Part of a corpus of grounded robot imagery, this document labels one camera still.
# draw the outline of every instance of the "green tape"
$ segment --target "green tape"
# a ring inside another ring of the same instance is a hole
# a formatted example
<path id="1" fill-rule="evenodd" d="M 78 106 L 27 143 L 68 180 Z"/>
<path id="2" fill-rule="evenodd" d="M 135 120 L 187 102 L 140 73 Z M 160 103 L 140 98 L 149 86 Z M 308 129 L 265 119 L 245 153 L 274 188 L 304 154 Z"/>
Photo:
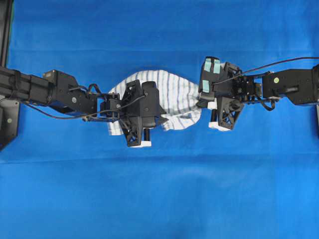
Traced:
<path id="1" fill-rule="evenodd" d="M 209 81 L 203 80 L 203 92 L 209 93 Z"/>
<path id="2" fill-rule="evenodd" d="M 210 68 L 211 68 L 210 58 L 206 58 L 205 65 L 204 65 L 204 70 L 210 72 Z"/>
<path id="3" fill-rule="evenodd" d="M 219 74 L 220 72 L 220 61 L 217 59 L 214 59 L 214 71 L 213 73 Z"/>

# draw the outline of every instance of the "black frame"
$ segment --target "black frame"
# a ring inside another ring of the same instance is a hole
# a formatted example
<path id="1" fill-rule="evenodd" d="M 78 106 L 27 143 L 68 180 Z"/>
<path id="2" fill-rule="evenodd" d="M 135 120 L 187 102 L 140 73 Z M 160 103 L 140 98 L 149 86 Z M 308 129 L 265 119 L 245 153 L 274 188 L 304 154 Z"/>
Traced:
<path id="1" fill-rule="evenodd" d="M 10 40 L 13 0 L 0 0 L 0 64 L 5 67 Z M 17 137 L 20 104 L 16 101 L 0 103 L 0 151 Z"/>

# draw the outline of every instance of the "blue stripe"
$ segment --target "blue stripe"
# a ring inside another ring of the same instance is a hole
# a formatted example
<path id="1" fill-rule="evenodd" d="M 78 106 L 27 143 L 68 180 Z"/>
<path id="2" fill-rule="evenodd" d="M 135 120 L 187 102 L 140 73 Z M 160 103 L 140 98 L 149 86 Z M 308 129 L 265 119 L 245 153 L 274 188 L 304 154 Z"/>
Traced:
<path id="1" fill-rule="evenodd" d="M 179 91 L 180 91 L 179 81 L 180 81 L 180 77 L 178 77 L 178 81 L 177 81 L 177 111 L 178 111 L 179 114 L 181 114 L 180 109 L 179 109 L 179 99 L 178 99 L 178 97 L 179 97 Z M 183 128 L 185 128 L 185 126 L 184 126 L 183 123 L 181 122 L 180 117 L 177 117 L 177 119 L 178 119 L 179 123 L 181 124 L 181 126 L 182 126 Z"/>
<path id="2" fill-rule="evenodd" d="M 190 81 L 188 82 L 188 93 L 187 93 L 187 105 L 188 105 L 188 109 L 189 111 L 191 111 L 191 108 L 190 108 L 190 101 L 189 101 L 189 93 L 190 93 Z"/>
<path id="3" fill-rule="evenodd" d="M 181 114 L 181 111 L 179 109 L 179 90 L 180 90 L 179 81 L 180 81 L 180 77 L 178 77 L 178 81 L 177 81 L 177 111 L 179 114 Z"/>
<path id="4" fill-rule="evenodd" d="M 167 113 L 169 114 L 169 75 L 170 73 L 168 74 L 168 77 L 167 77 Z"/>

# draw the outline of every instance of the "white towel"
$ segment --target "white towel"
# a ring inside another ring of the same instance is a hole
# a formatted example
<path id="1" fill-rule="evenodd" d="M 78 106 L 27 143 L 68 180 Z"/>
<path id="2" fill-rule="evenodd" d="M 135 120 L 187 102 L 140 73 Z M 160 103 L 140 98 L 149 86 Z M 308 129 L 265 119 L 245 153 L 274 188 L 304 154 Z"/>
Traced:
<path id="1" fill-rule="evenodd" d="M 162 117 L 168 119 L 162 124 L 164 130 L 185 129 L 199 120 L 201 109 L 196 106 L 198 85 L 164 70 L 139 71 L 119 83 L 110 93 L 119 93 L 121 99 L 126 83 L 134 80 L 140 80 L 141 85 L 146 81 L 156 82 L 159 90 L 159 104 L 166 111 Z M 109 135 L 123 134 L 118 121 L 107 124 Z"/>

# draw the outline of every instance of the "blue backdrop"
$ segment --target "blue backdrop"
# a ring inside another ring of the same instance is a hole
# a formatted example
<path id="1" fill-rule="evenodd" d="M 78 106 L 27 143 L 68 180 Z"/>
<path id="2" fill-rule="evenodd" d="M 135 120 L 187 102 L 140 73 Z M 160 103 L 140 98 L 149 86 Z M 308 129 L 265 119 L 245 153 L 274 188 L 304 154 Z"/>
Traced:
<path id="1" fill-rule="evenodd" d="M 103 91 L 145 69 L 198 83 L 206 55 L 243 70 L 319 56 L 318 11 L 315 0 L 15 0 L 8 67 Z M 0 154 L 0 238 L 318 238 L 315 108 L 248 106 L 232 132 L 209 118 L 130 149 L 105 124 L 22 106 Z"/>

